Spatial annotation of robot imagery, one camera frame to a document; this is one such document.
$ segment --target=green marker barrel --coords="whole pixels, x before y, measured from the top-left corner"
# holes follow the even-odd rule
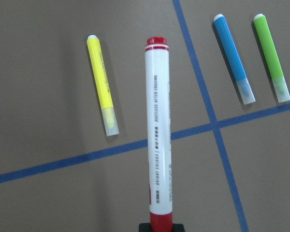
[[[274,42],[263,14],[258,14],[253,20],[261,43],[266,64],[269,68],[278,102],[290,100],[290,94],[282,72]]]

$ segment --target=pen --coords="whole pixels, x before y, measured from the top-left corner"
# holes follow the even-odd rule
[[[263,14],[258,14],[255,16],[253,22],[261,43],[266,64],[270,71],[278,102],[289,101],[290,94],[266,18]]]
[[[222,14],[216,15],[214,18],[214,25],[218,32],[223,49],[226,53],[229,65],[232,69],[232,73],[238,86],[238,90],[240,91],[243,103],[246,105],[255,102],[255,97],[252,93],[246,72],[237,52],[225,16]]]
[[[172,171],[169,47],[152,37],[145,47],[150,225],[152,232],[171,232]]]
[[[87,46],[97,87],[106,136],[119,134],[110,87],[106,76],[100,41],[95,35],[89,35]]]

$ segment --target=yellow marker barrel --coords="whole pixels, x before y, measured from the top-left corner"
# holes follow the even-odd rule
[[[99,96],[106,135],[110,136],[119,134],[111,91],[104,67],[100,41],[97,36],[89,35],[87,39],[87,46]]]

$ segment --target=translucent marker cap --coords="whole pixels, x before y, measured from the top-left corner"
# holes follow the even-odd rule
[[[106,136],[119,134],[116,116],[113,107],[101,109]]]
[[[285,78],[272,79],[278,102],[290,101],[290,94]]]
[[[256,101],[255,96],[252,93],[250,84],[248,82],[248,78],[238,80],[236,81],[236,84],[237,84],[238,90],[240,91],[244,105],[247,105],[249,103],[253,103]]]

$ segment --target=red marker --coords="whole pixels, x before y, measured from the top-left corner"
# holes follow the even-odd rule
[[[145,47],[147,138],[152,232],[172,232],[169,47],[152,37]]]

